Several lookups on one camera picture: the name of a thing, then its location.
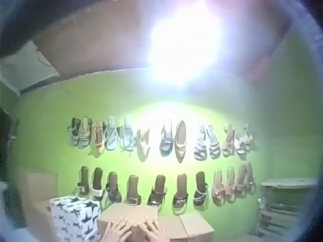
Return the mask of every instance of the bright light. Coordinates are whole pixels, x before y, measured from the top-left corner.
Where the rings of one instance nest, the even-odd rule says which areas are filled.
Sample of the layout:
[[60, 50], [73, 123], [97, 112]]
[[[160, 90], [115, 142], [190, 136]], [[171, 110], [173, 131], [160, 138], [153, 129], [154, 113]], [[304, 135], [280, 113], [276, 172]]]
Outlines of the bright light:
[[219, 30], [203, 1], [179, 10], [152, 32], [149, 61], [155, 78], [183, 84], [214, 62]]

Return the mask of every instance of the hand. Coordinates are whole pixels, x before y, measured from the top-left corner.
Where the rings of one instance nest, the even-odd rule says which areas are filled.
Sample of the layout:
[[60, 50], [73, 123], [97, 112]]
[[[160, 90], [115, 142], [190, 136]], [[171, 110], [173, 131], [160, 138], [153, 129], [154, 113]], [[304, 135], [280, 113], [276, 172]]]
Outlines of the hand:
[[132, 223], [128, 219], [119, 219], [118, 222], [112, 225], [110, 221], [107, 226], [101, 242], [125, 242], [125, 240], [132, 234], [130, 231]]
[[165, 229], [160, 227], [155, 218], [152, 221], [146, 218], [146, 225], [139, 223], [138, 226], [147, 234], [149, 242], [170, 242]]

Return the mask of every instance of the patterned box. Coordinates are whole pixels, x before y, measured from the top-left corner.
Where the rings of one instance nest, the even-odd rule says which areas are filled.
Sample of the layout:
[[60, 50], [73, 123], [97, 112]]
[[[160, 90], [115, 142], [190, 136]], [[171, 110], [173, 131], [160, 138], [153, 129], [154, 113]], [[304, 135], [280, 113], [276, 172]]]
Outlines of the patterned box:
[[100, 203], [69, 195], [50, 200], [57, 235], [61, 242], [97, 242], [96, 219]]

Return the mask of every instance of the slide sandal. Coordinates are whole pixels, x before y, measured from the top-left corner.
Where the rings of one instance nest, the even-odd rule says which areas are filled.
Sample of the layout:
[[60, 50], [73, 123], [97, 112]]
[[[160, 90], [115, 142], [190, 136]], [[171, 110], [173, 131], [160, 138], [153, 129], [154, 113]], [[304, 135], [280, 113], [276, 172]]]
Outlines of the slide sandal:
[[84, 117], [81, 131], [80, 131], [80, 143], [79, 143], [79, 145], [82, 148], [85, 148], [90, 144], [91, 132], [92, 132], [92, 119], [90, 119], [89, 117]]
[[229, 156], [233, 154], [234, 128], [232, 124], [228, 124], [224, 126], [224, 130], [227, 133], [227, 137], [222, 144], [222, 153], [225, 156]]
[[115, 172], [111, 171], [109, 173], [109, 182], [106, 184], [105, 189], [111, 203], [120, 203], [122, 201], [122, 196], [118, 187], [118, 175]]
[[130, 115], [125, 116], [125, 121], [123, 125], [123, 136], [121, 142], [121, 148], [132, 152], [136, 147], [136, 136], [133, 134], [132, 130], [132, 118]]
[[239, 155], [243, 155], [246, 151], [244, 149], [244, 147], [242, 146], [242, 140], [241, 140], [241, 137], [240, 137], [240, 134], [237, 133], [236, 131], [234, 131], [234, 141], [233, 141], [233, 145], [234, 145], [234, 148], [236, 150], [236, 152], [239, 154]]
[[219, 141], [216, 137], [216, 134], [214, 132], [213, 125], [207, 126], [206, 132], [207, 132], [207, 135], [210, 139], [210, 147], [209, 147], [208, 151], [210, 153], [211, 158], [215, 159], [215, 158], [217, 158], [217, 156], [220, 153], [220, 143], [219, 143]]
[[238, 170], [238, 177], [236, 180], [236, 184], [235, 184], [235, 190], [239, 193], [242, 193], [244, 190], [244, 180], [246, 177], [246, 173], [247, 173], [247, 167], [245, 164], [241, 164], [239, 166], [239, 170]]
[[127, 203], [129, 205], [140, 205], [141, 196], [138, 194], [139, 177], [130, 175], [128, 179]]
[[162, 156], [169, 155], [174, 146], [172, 120], [167, 118], [164, 120], [164, 125], [161, 130], [160, 153]]
[[183, 173], [177, 176], [177, 191], [173, 198], [174, 208], [183, 208], [187, 200], [187, 175]]
[[165, 187], [166, 177], [164, 175], [158, 175], [156, 177], [155, 185], [151, 189], [151, 194], [148, 199], [148, 205], [159, 206], [163, 203], [164, 197], [167, 192]]
[[207, 199], [208, 185], [205, 182], [204, 171], [196, 174], [196, 190], [194, 193], [193, 203], [195, 206], [202, 206]]
[[68, 130], [71, 132], [71, 143], [74, 146], [77, 146], [80, 141], [80, 127], [81, 120], [79, 118], [72, 118], [71, 126], [68, 127]]
[[235, 189], [235, 174], [234, 174], [234, 168], [230, 166], [227, 170], [227, 183], [225, 185], [225, 195], [228, 197], [232, 197], [234, 194]]
[[89, 168], [86, 166], [81, 167], [81, 181], [77, 183], [79, 195], [87, 196], [90, 192], [89, 188]]
[[176, 128], [175, 152], [178, 161], [182, 163], [186, 153], [186, 124], [183, 120], [177, 124]]
[[97, 167], [94, 170], [93, 184], [92, 184], [92, 195], [95, 201], [102, 201], [103, 198], [103, 189], [101, 185], [102, 179], [102, 169]]
[[222, 170], [217, 169], [214, 172], [213, 186], [212, 186], [212, 196], [218, 202], [222, 201], [225, 193], [224, 185], [222, 184]]
[[103, 153], [104, 151], [104, 136], [103, 136], [103, 122], [97, 122], [93, 127], [93, 134], [95, 140], [95, 146], [99, 153]]
[[107, 150], [115, 150], [118, 146], [117, 122], [115, 116], [107, 118], [107, 126], [104, 131], [105, 147]]
[[206, 151], [206, 132], [205, 132], [205, 126], [200, 125], [199, 131], [197, 133], [196, 138], [196, 144], [194, 147], [194, 157], [196, 160], [205, 160], [207, 157], [207, 151]]
[[246, 178], [244, 180], [244, 187], [247, 191], [250, 191], [254, 185], [252, 165], [250, 162], [246, 163]]

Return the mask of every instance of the ceiling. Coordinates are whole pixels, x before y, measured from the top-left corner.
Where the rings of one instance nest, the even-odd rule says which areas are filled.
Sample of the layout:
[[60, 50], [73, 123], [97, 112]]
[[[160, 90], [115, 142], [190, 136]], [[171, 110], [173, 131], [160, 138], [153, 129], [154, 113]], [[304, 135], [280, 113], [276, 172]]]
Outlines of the ceiling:
[[[154, 24], [174, 10], [174, 3], [192, 1], [196, 0], [99, 1], [52, 24], [33, 42], [37, 54], [49, 61], [46, 68], [65, 79], [146, 67]], [[272, 54], [288, 30], [288, 18], [270, 0], [206, 1], [222, 36], [213, 69], [246, 75], [261, 58]], [[20, 83], [18, 89], [26, 86]]]

